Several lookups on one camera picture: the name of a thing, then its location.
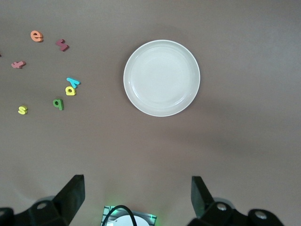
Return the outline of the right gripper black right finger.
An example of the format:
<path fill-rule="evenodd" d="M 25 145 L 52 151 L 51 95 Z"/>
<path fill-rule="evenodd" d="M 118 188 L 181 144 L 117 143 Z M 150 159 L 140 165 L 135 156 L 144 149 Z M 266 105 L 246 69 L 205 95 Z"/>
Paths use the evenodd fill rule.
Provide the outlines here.
<path fill-rule="evenodd" d="M 270 211 L 252 209 L 244 215 L 222 201 L 215 201 L 202 177 L 191 178 L 191 203 L 196 214 L 190 226 L 282 226 Z"/>

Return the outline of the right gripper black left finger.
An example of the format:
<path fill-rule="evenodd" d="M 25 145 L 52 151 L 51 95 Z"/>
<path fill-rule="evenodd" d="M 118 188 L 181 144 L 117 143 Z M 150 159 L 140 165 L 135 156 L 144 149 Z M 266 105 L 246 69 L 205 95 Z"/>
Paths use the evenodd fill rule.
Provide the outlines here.
<path fill-rule="evenodd" d="M 2 226 L 68 226 L 85 200 L 84 175 L 75 175 L 52 200 L 42 200 L 15 214 L 0 209 Z"/>

